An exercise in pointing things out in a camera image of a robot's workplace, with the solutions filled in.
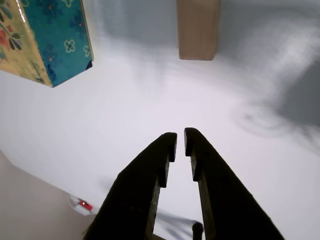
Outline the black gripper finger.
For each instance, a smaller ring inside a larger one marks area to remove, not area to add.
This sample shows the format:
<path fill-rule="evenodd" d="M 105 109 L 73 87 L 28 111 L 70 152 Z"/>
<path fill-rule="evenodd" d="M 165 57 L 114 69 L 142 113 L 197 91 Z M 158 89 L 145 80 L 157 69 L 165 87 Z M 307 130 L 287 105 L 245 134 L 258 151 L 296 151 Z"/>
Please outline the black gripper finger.
<path fill-rule="evenodd" d="M 160 189 L 167 186 L 176 146 L 177 134 L 166 132 L 118 174 L 84 239 L 153 238 Z"/>
<path fill-rule="evenodd" d="M 184 130 L 198 183 L 207 240 L 282 240 L 283 236 L 227 162 L 196 128 Z"/>

